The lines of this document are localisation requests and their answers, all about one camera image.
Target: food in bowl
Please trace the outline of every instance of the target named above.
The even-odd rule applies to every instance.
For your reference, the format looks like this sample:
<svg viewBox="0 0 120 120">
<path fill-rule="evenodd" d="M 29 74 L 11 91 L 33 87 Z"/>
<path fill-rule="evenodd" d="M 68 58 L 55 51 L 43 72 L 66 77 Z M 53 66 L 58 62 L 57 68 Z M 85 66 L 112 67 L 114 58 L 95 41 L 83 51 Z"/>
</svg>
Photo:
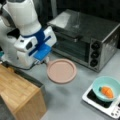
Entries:
<svg viewBox="0 0 120 120">
<path fill-rule="evenodd" d="M 103 86 L 100 88 L 100 91 L 103 95 L 105 95 L 107 98 L 114 98 L 114 93 L 110 87 Z"/>
</svg>

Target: toaster oven handle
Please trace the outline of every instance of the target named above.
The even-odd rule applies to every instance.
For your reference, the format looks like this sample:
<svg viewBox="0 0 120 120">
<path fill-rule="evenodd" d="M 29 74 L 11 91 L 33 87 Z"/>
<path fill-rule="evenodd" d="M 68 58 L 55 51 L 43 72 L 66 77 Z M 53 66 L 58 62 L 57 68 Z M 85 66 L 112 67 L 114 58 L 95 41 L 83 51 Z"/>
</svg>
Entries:
<svg viewBox="0 0 120 120">
<path fill-rule="evenodd" d="M 72 35 L 67 34 L 68 31 L 66 30 L 62 30 L 62 29 L 57 29 L 55 27 L 53 27 L 53 31 L 55 32 L 56 35 L 63 37 L 64 39 L 73 41 L 73 42 L 77 42 L 78 40 L 80 40 L 83 36 L 80 35 L 75 35 L 74 37 Z"/>
</svg>

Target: wooden surface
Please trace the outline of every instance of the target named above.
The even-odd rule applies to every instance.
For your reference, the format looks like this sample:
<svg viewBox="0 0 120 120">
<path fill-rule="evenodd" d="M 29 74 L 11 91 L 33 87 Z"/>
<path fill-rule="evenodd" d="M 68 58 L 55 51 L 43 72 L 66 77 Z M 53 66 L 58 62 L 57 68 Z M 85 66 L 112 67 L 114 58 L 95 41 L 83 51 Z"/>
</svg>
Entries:
<svg viewBox="0 0 120 120">
<path fill-rule="evenodd" d="M 0 95 L 16 120 L 40 120 L 46 112 L 41 89 L 2 65 Z"/>
</svg>

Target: black cable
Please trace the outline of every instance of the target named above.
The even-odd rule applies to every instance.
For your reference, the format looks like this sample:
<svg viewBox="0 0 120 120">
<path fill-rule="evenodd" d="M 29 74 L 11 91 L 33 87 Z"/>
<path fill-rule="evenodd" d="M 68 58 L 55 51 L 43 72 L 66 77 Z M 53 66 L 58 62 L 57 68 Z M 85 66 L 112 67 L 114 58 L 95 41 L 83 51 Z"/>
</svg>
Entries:
<svg viewBox="0 0 120 120">
<path fill-rule="evenodd" d="M 25 68 L 21 68 L 21 67 L 14 66 L 14 65 L 10 64 L 9 62 L 6 62 L 6 63 L 7 63 L 9 66 L 11 66 L 11 67 L 18 68 L 18 69 L 21 69 L 21 70 L 30 70 L 31 68 L 33 68 L 33 67 L 36 65 L 36 64 L 33 63 L 30 68 L 25 69 Z"/>
</svg>

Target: toaster oven control knob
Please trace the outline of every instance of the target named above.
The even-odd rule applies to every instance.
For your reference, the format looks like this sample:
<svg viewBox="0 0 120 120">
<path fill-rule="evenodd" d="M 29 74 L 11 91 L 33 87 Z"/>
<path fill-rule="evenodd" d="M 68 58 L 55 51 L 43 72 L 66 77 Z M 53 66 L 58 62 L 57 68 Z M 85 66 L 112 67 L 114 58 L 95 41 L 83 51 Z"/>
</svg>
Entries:
<svg viewBox="0 0 120 120">
<path fill-rule="evenodd" d="M 92 54 L 91 54 L 91 58 L 98 58 L 99 57 L 99 53 L 97 51 L 94 51 Z"/>
<path fill-rule="evenodd" d="M 94 42 L 91 47 L 92 47 L 93 50 L 98 50 L 100 48 L 100 43 L 99 42 Z"/>
<path fill-rule="evenodd" d="M 98 65 L 98 61 L 97 60 L 92 60 L 91 62 L 90 62 L 90 66 L 91 67 L 95 67 L 95 66 L 97 66 Z"/>
</svg>

